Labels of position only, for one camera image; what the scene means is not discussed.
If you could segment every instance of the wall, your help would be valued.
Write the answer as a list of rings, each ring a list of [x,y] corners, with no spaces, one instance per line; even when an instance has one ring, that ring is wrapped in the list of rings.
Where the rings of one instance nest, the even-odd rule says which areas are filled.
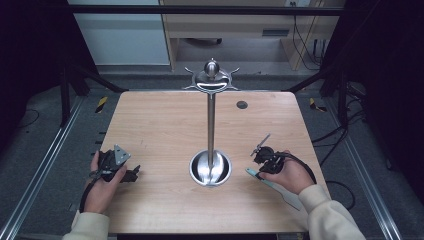
[[[68,0],[69,4],[158,5],[157,0]],[[75,14],[96,65],[169,65],[160,15]]]

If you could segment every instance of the beige sleeve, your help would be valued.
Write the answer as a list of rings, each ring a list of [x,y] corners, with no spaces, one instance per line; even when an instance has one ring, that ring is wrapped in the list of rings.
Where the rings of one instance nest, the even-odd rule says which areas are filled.
[[[365,239],[349,211],[332,201],[321,185],[305,188],[299,199],[308,212],[311,239]]]
[[[109,218],[98,213],[81,213],[72,231],[63,240],[105,240],[109,231]]]

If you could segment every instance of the gray floor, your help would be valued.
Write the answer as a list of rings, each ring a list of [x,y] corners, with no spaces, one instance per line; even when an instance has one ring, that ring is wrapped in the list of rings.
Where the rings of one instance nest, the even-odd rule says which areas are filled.
[[[313,71],[304,68],[297,72],[289,70],[278,40],[224,39],[222,45],[188,40],[181,42],[179,52],[177,69],[174,72],[156,71],[148,76],[139,75],[137,72],[104,76],[121,87],[131,89],[181,89],[191,82],[190,76],[183,68],[187,66],[199,70],[210,57],[218,61],[222,59],[221,67],[227,70],[241,68],[240,72],[234,75],[233,83],[242,90],[287,89],[313,74]],[[22,237],[24,234],[39,234],[32,236],[47,239],[46,235],[63,235],[70,230],[75,214],[74,207],[78,204],[83,190],[91,154],[100,148],[119,99],[119,94],[112,93],[91,80],[88,80],[88,83],[92,90],[87,97],[82,97],[81,111],[72,130],[19,229]],[[318,106],[330,108],[328,104],[335,103],[333,98],[320,98],[319,87],[320,82],[317,82],[296,94],[311,139],[321,137],[337,126],[331,112],[321,112],[309,107],[311,97]],[[108,101],[102,113],[95,113],[98,101],[103,96],[107,96]],[[27,127],[16,129],[10,147],[2,154],[0,160],[0,181],[3,183],[0,186],[2,226],[14,211],[59,130],[59,89],[56,87],[34,96],[28,104],[28,109],[37,110],[39,118]],[[355,102],[351,109],[350,115],[360,111],[361,106]],[[37,117],[32,110],[27,112],[22,125]],[[334,143],[338,136],[340,134],[319,144]],[[403,175],[386,169],[384,155],[367,123],[359,119],[350,125],[348,136],[378,187],[403,239],[424,239],[424,207],[414,196]],[[370,207],[353,170],[350,155],[345,148],[346,141],[347,139],[336,148],[323,165],[324,176],[327,180],[342,182],[352,189],[356,204],[350,212],[367,239],[385,239],[374,210]],[[318,159],[321,160],[330,148],[316,147]],[[334,184],[328,186],[333,199],[345,206],[351,204],[352,197],[344,188]],[[281,234],[280,239],[297,239],[297,236]]]

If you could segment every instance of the round metal base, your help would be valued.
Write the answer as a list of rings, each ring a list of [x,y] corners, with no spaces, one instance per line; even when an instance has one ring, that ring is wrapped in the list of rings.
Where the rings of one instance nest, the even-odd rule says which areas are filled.
[[[209,168],[208,150],[198,152],[190,161],[190,175],[195,182],[206,187],[223,184],[231,174],[230,159],[219,150],[213,152],[213,167]]]

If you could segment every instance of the human hand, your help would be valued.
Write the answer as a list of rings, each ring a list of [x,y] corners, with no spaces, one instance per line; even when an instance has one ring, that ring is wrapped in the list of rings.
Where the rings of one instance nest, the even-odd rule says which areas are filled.
[[[91,171],[96,171],[99,166],[99,151],[94,154],[93,160],[91,161]],[[118,184],[127,171],[127,166],[122,166],[115,174],[110,182],[106,182],[103,178],[96,181],[90,193],[87,196],[84,205],[84,212],[100,213],[103,214],[112,202],[112,198],[115,195]]]
[[[306,169],[295,160],[286,157],[283,169],[277,174],[260,172],[259,177],[280,184],[288,191],[299,194],[303,189],[314,184]]]

